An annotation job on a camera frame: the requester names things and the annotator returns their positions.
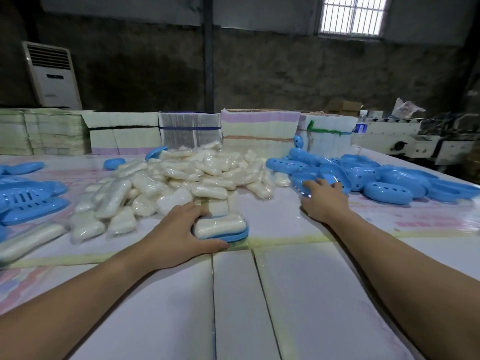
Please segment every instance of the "window bars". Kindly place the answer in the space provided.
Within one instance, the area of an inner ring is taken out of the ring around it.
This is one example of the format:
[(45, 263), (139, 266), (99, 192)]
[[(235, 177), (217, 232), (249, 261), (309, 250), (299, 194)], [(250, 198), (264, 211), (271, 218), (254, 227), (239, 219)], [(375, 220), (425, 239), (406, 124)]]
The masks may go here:
[(386, 4), (387, 0), (324, 0), (320, 32), (379, 36)]

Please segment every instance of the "paper stack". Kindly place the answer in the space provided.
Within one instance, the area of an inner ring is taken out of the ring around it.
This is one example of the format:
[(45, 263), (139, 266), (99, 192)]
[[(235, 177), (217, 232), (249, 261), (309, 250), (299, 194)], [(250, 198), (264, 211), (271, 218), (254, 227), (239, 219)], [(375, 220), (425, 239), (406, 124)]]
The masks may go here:
[(82, 111), (35, 108), (25, 111), (25, 124), (34, 155), (82, 156), (90, 153)]
[(312, 112), (301, 114), (297, 135), (303, 138), (303, 149), (325, 158), (351, 154), (351, 134), (357, 123), (355, 116)]
[(12, 156), (33, 154), (24, 112), (21, 109), (0, 109), (0, 154)]
[(222, 142), (220, 114), (194, 112), (159, 112), (158, 124), (163, 145), (169, 149)]
[(146, 154), (162, 145), (157, 112), (82, 112), (96, 155)]
[(280, 110), (222, 110), (223, 149), (259, 157), (283, 157), (293, 147), (300, 112)]

